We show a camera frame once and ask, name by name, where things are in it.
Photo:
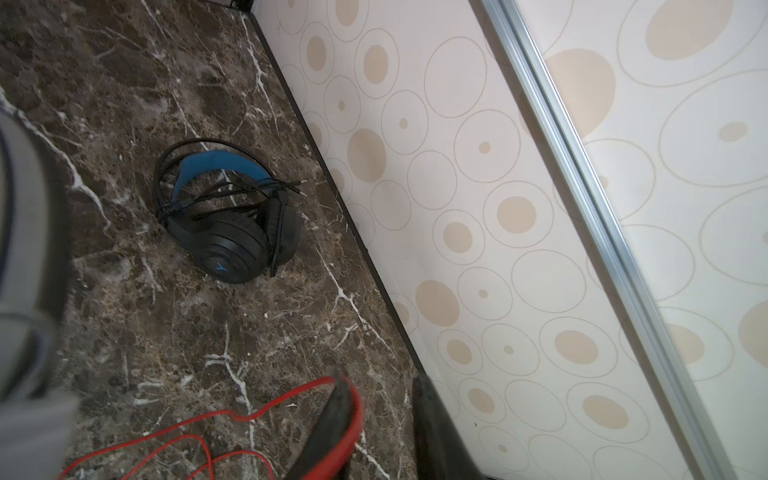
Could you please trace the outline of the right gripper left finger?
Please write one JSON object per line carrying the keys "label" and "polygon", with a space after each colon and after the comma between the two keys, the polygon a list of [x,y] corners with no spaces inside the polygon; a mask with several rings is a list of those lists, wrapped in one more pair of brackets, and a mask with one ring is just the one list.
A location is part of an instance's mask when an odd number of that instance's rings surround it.
{"label": "right gripper left finger", "polygon": [[334,388],[285,479],[350,478],[351,457],[363,431],[363,401],[348,378],[330,380]]}

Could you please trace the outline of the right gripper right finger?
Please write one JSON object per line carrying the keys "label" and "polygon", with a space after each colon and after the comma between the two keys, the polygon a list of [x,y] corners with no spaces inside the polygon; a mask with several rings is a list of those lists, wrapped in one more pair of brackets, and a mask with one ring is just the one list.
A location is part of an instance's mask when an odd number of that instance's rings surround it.
{"label": "right gripper right finger", "polygon": [[419,479],[484,479],[426,374],[413,379],[412,416]]}

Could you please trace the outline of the black blue headphones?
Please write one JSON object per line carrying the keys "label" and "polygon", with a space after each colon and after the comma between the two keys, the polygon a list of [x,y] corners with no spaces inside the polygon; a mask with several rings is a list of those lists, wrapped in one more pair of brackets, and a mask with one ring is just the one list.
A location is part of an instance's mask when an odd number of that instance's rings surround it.
{"label": "black blue headphones", "polygon": [[158,223],[218,281],[248,283],[296,254],[301,218],[285,181],[254,153],[223,139],[189,138],[158,158],[152,201]]}

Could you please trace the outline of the white black headphones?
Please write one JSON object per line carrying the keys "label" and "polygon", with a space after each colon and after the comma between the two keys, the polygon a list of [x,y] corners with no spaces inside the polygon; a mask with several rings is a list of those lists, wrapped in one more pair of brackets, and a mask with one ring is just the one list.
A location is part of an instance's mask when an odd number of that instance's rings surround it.
{"label": "white black headphones", "polygon": [[55,479],[79,400],[50,386],[70,277],[70,215],[55,160],[1,115],[1,476]]}

